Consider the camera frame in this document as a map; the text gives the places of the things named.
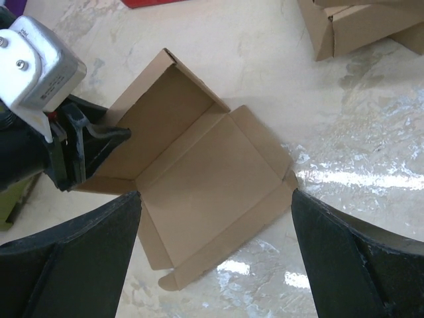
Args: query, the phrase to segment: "cardboard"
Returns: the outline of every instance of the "cardboard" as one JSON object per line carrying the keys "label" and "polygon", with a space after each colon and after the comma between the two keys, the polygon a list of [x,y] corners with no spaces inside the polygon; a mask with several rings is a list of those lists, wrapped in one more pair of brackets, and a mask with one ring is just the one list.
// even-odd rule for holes
{"label": "cardboard", "polygon": [[390,38],[417,54],[424,55],[424,23],[392,34]]}
{"label": "cardboard", "polygon": [[247,107],[229,108],[163,50],[107,112],[130,128],[79,189],[142,196],[139,237],[153,270],[180,290],[218,265],[291,204],[288,153]]}
{"label": "cardboard", "polygon": [[297,0],[305,19],[315,60],[340,56],[424,21],[424,1],[322,9]]}
{"label": "cardboard", "polygon": [[340,6],[351,6],[351,5],[372,5],[376,3],[402,3],[405,0],[312,0],[314,4],[323,7],[340,7]]}

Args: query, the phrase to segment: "bolt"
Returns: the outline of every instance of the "bolt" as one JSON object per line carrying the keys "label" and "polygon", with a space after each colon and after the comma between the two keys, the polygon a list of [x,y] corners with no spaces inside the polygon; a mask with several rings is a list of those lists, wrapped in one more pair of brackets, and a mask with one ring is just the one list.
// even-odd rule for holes
{"label": "bolt", "polygon": [[7,45],[8,45],[7,40],[0,36],[0,48],[5,48]]}
{"label": "bolt", "polygon": [[18,69],[22,71],[25,71],[27,69],[27,63],[22,60],[19,60],[18,62],[16,62],[16,66],[18,67]]}

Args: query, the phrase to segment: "marble surface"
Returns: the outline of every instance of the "marble surface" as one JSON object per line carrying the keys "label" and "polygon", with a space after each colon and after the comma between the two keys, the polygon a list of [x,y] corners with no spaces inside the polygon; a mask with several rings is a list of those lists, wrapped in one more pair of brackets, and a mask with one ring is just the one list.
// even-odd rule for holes
{"label": "marble surface", "polygon": [[[296,1],[28,0],[26,13],[87,64],[75,94],[110,106],[168,47],[231,108],[248,105],[293,156],[301,187],[346,213],[424,240],[424,60],[384,39],[314,62]],[[42,178],[16,239],[112,197]],[[136,241],[117,317],[316,317],[290,212],[218,268],[168,293]]]}

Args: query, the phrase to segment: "red object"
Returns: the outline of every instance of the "red object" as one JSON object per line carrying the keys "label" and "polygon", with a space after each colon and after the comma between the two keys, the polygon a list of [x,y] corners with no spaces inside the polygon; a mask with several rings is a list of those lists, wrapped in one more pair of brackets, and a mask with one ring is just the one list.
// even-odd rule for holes
{"label": "red object", "polygon": [[179,2],[184,0],[121,0],[130,8],[147,7],[149,5],[164,5],[165,3]]}

